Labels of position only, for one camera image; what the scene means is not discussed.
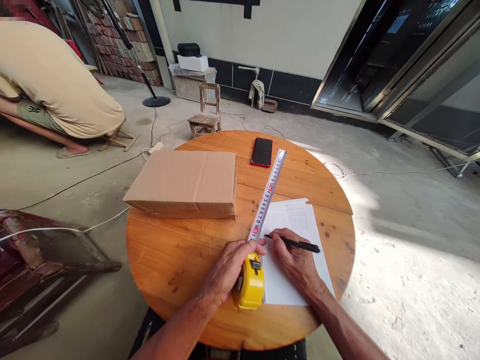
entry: brick stack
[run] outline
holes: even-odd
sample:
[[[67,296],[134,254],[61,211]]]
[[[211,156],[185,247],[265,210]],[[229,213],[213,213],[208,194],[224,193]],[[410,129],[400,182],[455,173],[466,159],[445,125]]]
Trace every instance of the brick stack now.
[[[142,73],[137,67],[131,51],[127,50],[119,33],[108,16],[99,19],[89,14],[92,23],[87,28],[91,33],[95,46],[103,55],[106,65],[114,76],[145,83]],[[150,50],[140,19],[124,16],[120,18],[121,26],[133,45],[140,66],[151,85],[162,85],[162,79],[155,63],[155,56]]]

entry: smartphone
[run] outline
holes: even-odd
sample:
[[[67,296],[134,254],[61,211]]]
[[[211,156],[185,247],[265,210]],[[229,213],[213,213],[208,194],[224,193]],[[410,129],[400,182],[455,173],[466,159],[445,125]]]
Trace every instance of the smartphone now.
[[[272,140],[257,137],[253,145],[250,164],[269,168],[272,165],[272,145]]]

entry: faucet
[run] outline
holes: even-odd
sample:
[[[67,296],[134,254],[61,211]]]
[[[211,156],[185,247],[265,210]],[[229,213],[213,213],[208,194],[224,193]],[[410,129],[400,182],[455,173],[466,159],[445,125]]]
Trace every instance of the faucet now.
[[[259,78],[260,69],[258,67],[239,66],[238,68],[242,70],[251,70],[255,73],[255,80]]]

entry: door frame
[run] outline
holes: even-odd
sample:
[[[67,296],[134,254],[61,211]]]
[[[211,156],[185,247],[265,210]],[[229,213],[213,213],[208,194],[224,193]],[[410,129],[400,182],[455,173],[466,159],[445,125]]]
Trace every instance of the door frame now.
[[[445,21],[440,30],[437,31],[438,28],[434,30],[426,40],[426,43],[428,44],[426,46],[422,45],[413,54],[412,57],[415,59],[407,61],[407,63],[405,63],[400,69],[402,76],[398,76],[398,79],[397,76],[395,76],[394,79],[392,79],[391,82],[393,82],[393,80],[397,81],[397,83],[394,84],[395,87],[378,103],[372,113],[355,111],[327,104],[322,104],[322,106],[316,105],[323,85],[332,71],[332,68],[366,2],[367,0],[361,1],[347,32],[340,43],[340,47],[338,48],[335,57],[333,58],[315,97],[313,98],[310,108],[370,123],[386,125],[396,130],[396,133],[392,136],[393,138],[405,134],[465,162],[480,160],[480,151],[472,154],[465,154],[451,145],[388,119],[388,116],[400,104],[402,104],[413,91],[415,91],[439,66],[449,59],[450,55],[452,55],[472,34],[480,29],[480,1],[460,0],[456,4],[458,9],[455,9],[455,11],[452,11],[447,17],[445,17],[445,20],[448,21]]]

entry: cable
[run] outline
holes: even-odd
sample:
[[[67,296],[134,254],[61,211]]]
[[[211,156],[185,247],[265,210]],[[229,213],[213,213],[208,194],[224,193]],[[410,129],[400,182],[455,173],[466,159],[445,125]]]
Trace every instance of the cable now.
[[[336,179],[345,179],[348,176],[368,175],[368,174],[373,174],[373,173],[378,173],[378,174],[430,174],[430,173],[435,173],[435,172],[441,171],[441,170],[447,170],[447,169],[451,169],[451,168],[457,168],[457,167],[460,167],[460,166],[465,166],[465,164],[453,165],[453,166],[442,167],[440,169],[435,169],[435,170],[431,170],[431,171],[392,171],[392,172],[388,172],[388,171],[377,171],[377,170],[375,170],[375,171],[369,171],[369,172],[362,172],[362,173],[358,173],[358,174],[349,174],[345,171],[345,169],[343,167],[341,167],[340,165],[337,165],[334,162],[324,162],[323,163],[323,165],[327,165],[327,164],[335,165],[337,168],[340,169],[341,174],[336,174],[334,172],[331,173]]]
[[[245,120],[249,117],[248,115],[242,114],[242,113],[240,113],[240,114],[232,114],[232,113],[229,113],[229,112],[226,112],[226,111],[220,111],[220,112],[221,112],[221,113],[224,113],[224,114],[230,115],[230,117],[231,117],[232,119],[237,119],[237,118],[243,119],[243,120],[241,121],[241,126],[243,126],[243,130],[248,131],[247,128],[245,127],[245,124],[244,124]],[[282,132],[281,132],[280,130],[277,130],[276,128],[274,128],[273,126],[270,126],[270,125],[264,125],[264,124],[262,124],[262,125],[263,125],[263,130],[261,131],[262,133],[264,132],[265,129],[267,129],[267,130],[273,130],[273,131],[276,131],[277,133],[279,133],[279,134],[281,135],[281,137],[282,137],[283,139],[285,139],[284,134],[282,134]]]
[[[261,132],[263,133],[265,129],[267,129],[267,130],[273,130],[273,131],[276,131],[277,133],[280,133],[281,137],[285,140],[285,136],[282,134],[282,132],[281,132],[280,130],[277,130],[277,129],[274,128],[273,126],[264,125],[264,126],[263,126],[263,130],[262,130]]]
[[[162,139],[164,138],[164,135],[167,135],[169,132],[172,131],[172,126],[173,126],[173,125],[177,125],[177,124],[186,122],[187,120],[188,120],[188,119],[185,119],[185,120],[182,120],[182,121],[179,121],[179,122],[172,122],[172,123],[170,124],[170,130],[168,130],[166,133],[163,133],[162,135],[160,135],[160,142],[162,142]]]
[[[145,159],[145,161],[148,161],[147,157],[145,156],[145,153],[148,153],[150,151],[150,149],[148,147],[145,147],[141,150],[141,154],[143,155],[143,158]]]
[[[87,177],[87,178],[84,178],[83,180],[80,180],[80,181],[74,183],[73,185],[70,185],[69,187],[64,188],[63,190],[61,190],[61,191],[59,191],[59,192],[56,192],[55,194],[53,194],[53,195],[50,196],[50,197],[47,197],[46,199],[43,199],[43,200],[41,200],[41,201],[39,201],[39,202],[36,202],[36,203],[34,203],[34,204],[32,204],[32,205],[29,205],[29,206],[25,206],[25,207],[19,208],[18,211],[22,211],[22,210],[31,208],[31,207],[33,207],[33,206],[35,206],[35,205],[41,204],[41,203],[43,203],[43,202],[46,202],[47,200],[50,200],[51,198],[56,197],[58,194],[61,194],[61,193],[63,193],[64,191],[73,188],[75,185],[78,185],[78,184],[80,184],[80,183],[83,183],[85,180],[88,180],[88,179],[91,179],[91,178],[93,178],[93,177],[96,177],[97,175],[100,175],[100,174],[102,174],[102,173],[104,173],[104,172],[106,172],[106,171],[108,171],[108,170],[110,170],[110,169],[113,169],[113,168],[115,168],[115,167],[117,167],[117,166],[119,166],[119,165],[122,165],[122,164],[124,164],[124,163],[127,163],[127,162],[129,162],[130,160],[133,160],[133,159],[139,157],[139,156],[142,155],[143,153],[144,153],[144,152],[143,152],[143,150],[142,150],[141,153],[135,155],[134,157],[131,157],[131,158],[125,160],[125,161],[119,162],[118,164],[113,165],[113,166],[111,166],[111,167],[109,167],[109,168],[107,168],[107,169],[105,169],[105,170],[100,171],[100,172],[97,172],[96,174],[94,174],[94,175],[92,175],[92,176],[89,176],[89,177]]]
[[[74,228],[70,228],[70,227],[37,227],[37,228],[33,228],[33,229],[27,229],[27,230],[22,230],[22,231],[17,231],[17,232],[14,232],[13,234],[10,234],[10,235],[7,235],[5,237],[2,237],[0,238],[0,242],[2,242],[3,240],[6,240],[6,239],[9,239],[11,238],[12,236],[15,236],[17,234],[22,234],[22,233],[28,233],[28,232],[32,232],[32,231],[40,231],[40,230],[70,230],[70,231],[73,231],[73,232],[76,232],[76,233],[87,233],[89,232],[90,230],[92,229],[95,229],[96,227],[99,227],[100,225],[103,225],[105,223],[108,223],[110,220],[113,220],[117,217],[119,217],[120,215],[122,215],[124,212],[126,212],[128,209],[130,209],[130,206],[127,207],[126,209],[123,209],[122,211],[120,211],[117,215],[115,215],[114,217],[108,219],[107,221],[104,221],[104,222],[101,222],[97,225],[94,225],[90,228],[88,228],[87,230],[78,230],[78,229],[74,229]]]
[[[153,110],[155,110],[155,118],[153,119],[153,122],[151,123],[150,148],[152,148],[154,146],[154,125],[155,125],[155,122],[157,121],[157,108],[154,107]]]

